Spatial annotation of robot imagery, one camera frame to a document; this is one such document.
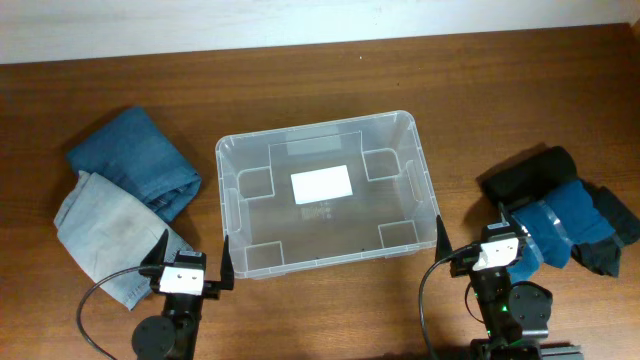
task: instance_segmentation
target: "folded clothing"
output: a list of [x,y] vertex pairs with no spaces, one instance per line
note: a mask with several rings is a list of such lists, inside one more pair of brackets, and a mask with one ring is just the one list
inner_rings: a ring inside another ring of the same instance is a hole
[[126,110],[67,154],[74,172],[98,173],[170,222],[202,179],[140,107]]
[[[79,175],[54,224],[60,242],[94,282],[140,265],[165,229],[169,230],[165,261],[172,261],[180,250],[191,250],[135,197],[97,173]],[[138,273],[117,277],[102,289],[129,310],[151,291],[149,280]]]
[[617,277],[622,248],[640,238],[640,220],[606,187],[598,189],[588,183],[584,186],[593,199],[594,207],[609,221],[616,233],[596,244],[576,245],[571,255],[596,274]]
[[576,164],[560,146],[554,146],[482,181],[480,187],[491,203],[541,199],[556,187],[578,179]]
[[[567,264],[574,244],[594,244],[615,232],[593,207],[580,180],[561,185],[542,200],[515,211],[513,217],[527,229],[544,262],[558,268]],[[521,270],[512,267],[509,272],[524,280],[533,275]]]

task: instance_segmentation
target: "white backdrop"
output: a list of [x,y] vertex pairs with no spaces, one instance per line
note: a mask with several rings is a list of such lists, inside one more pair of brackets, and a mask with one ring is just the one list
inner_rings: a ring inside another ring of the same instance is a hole
[[2,0],[0,63],[633,23],[640,0]]

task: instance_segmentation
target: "light blue cloth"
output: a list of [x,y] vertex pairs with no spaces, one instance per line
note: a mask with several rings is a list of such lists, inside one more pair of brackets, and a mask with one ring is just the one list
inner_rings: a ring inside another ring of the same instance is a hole
[[[543,200],[515,211],[513,217],[527,229],[544,262],[557,268],[567,265],[574,244],[594,244],[615,233],[593,207],[593,200],[580,180],[559,186]],[[512,282],[527,280],[537,270],[540,262],[531,254],[525,248],[519,262],[522,264],[509,269]]]
[[[99,174],[80,171],[75,189],[58,210],[58,239],[94,282],[140,262],[169,230],[165,256],[172,261],[191,247],[138,199]],[[117,277],[105,290],[129,310],[147,296],[149,280],[138,273]]]
[[171,222],[202,179],[141,107],[126,110],[67,154],[75,173],[98,173]]

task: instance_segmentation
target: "transparent plastic box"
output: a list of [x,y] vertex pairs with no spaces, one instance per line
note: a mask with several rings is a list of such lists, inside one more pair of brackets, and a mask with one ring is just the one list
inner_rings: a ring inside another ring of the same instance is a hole
[[405,111],[225,136],[216,161],[238,278],[435,246],[438,205]]

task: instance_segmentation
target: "cable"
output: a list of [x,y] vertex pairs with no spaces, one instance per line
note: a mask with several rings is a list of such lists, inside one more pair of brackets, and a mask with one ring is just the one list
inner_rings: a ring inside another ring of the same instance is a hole
[[102,284],[106,283],[107,281],[112,280],[114,278],[117,278],[120,275],[128,274],[128,273],[131,273],[131,272],[134,272],[134,271],[139,271],[139,270],[147,270],[147,269],[162,269],[162,266],[159,266],[159,265],[134,266],[132,268],[124,269],[124,270],[118,271],[116,273],[113,273],[113,274],[107,276],[106,278],[98,281],[95,285],[93,285],[84,294],[84,296],[82,297],[82,300],[80,300],[80,304],[78,304],[78,310],[76,310],[76,325],[78,325],[78,330],[80,330],[80,334],[82,334],[82,337],[85,340],[87,340],[89,345],[91,345],[97,352],[101,353],[102,355],[104,355],[108,359],[116,360],[116,358],[113,355],[109,354],[103,348],[98,346],[98,344],[96,344],[93,341],[93,339],[91,339],[89,334],[87,334],[87,332],[84,330],[84,326],[82,326],[81,315],[82,315],[82,308],[84,307],[84,303],[87,302],[87,299],[89,299],[89,296],[91,296],[91,294],[93,294],[93,292],[96,291],[96,289],[98,289],[100,286],[102,286]]
[[469,282],[469,285],[467,285],[467,290],[464,291],[464,306],[467,307],[467,311],[469,312],[469,315],[471,315],[472,318],[476,319],[477,322],[484,324],[484,321],[478,319],[475,315],[473,315],[473,313],[471,312],[471,309],[469,309],[469,301],[468,297],[469,297],[469,290],[471,289],[471,282]]
[[438,266],[451,261],[451,259],[458,256],[458,254],[472,248],[473,246],[475,245],[470,244],[467,246],[463,246],[460,249],[452,252],[448,256],[436,261],[433,265],[431,265],[429,270],[427,270],[427,272],[424,273],[424,276],[422,277],[422,281],[420,282],[420,293],[418,294],[418,307],[420,309],[420,326],[422,327],[422,337],[424,337],[424,342],[427,344],[427,349],[429,349],[429,356],[431,356],[433,360],[439,360],[439,357],[438,357],[438,354],[436,354],[435,350],[433,349],[433,345],[431,344],[431,340],[429,339],[429,333],[427,332],[427,324],[424,321],[424,304],[423,304],[424,285],[426,284],[427,278],[429,277],[429,275],[431,275],[433,270],[435,270]]

